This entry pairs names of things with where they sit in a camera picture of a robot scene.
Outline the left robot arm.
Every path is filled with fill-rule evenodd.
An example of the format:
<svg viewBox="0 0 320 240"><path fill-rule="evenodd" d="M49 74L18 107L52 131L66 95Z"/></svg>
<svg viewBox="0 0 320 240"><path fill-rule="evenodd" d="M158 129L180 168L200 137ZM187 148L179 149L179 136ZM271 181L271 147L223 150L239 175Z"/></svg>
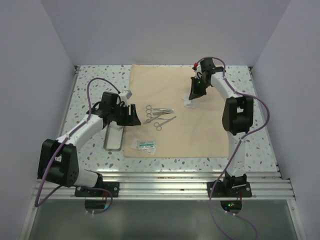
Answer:
<svg viewBox="0 0 320 240"><path fill-rule="evenodd" d="M63 187L86 187L92 196L103 193L104 184L97 172L80 168L78 151L95 134L110 123L117 126L139 126L135 104L128 104L131 91L105 91L69 132L57 139L47 139L41 146L37 177Z"/></svg>

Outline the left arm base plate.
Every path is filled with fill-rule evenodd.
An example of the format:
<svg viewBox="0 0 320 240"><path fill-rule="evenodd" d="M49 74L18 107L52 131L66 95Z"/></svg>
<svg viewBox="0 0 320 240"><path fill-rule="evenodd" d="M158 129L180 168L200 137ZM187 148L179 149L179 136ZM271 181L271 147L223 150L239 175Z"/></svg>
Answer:
<svg viewBox="0 0 320 240"><path fill-rule="evenodd" d="M120 183L118 181L103 181L94 187L77 187L74 193L79 198L105 198L119 196Z"/></svg>

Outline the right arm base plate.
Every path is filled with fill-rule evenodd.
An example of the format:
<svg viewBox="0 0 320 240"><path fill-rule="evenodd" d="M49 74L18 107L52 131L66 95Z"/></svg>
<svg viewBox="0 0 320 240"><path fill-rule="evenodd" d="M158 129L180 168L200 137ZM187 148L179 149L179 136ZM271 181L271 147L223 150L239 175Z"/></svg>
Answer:
<svg viewBox="0 0 320 240"><path fill-rule="evenodd" d="M223 182L220 180L214 187L213 192L211 193L215 181L206 183L206 190L208 197L212 198L251 198L253 196L251 185L249 182L246 182L245 185L240 185L232 188L227 188Z"/></svg>

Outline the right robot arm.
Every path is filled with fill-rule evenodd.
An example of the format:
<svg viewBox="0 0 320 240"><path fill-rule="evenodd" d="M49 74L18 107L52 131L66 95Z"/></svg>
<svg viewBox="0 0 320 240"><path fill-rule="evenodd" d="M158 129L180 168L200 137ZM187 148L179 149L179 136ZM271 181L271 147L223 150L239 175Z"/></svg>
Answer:
<svg viewBox="0 0 320 240"><path fill-rule="evenodd" d="M216 66L217 58L204 57L192 69L191 89L188 97L193 101L207 94L208 87L214 87L225 100L222 126L228 136L228 162L220 177L208 183L208 196L215 198L236 197L249 191L245 171L244 137L253 125L254 98L244 96L235 90L226 79L226 66Z"/></svg>

